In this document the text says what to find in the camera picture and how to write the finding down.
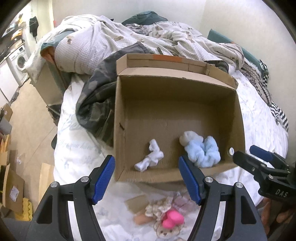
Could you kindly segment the person's right hand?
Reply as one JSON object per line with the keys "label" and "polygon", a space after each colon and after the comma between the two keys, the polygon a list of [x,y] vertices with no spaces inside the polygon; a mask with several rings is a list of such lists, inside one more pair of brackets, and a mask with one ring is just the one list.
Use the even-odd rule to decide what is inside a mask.
{"label": "person's right hand", "polygon": [[269,235],[273,222],[277,224],[289,223],[295,214],[295,205],[285,206],[266,197],[262,203],[261,222],[266,235]]}

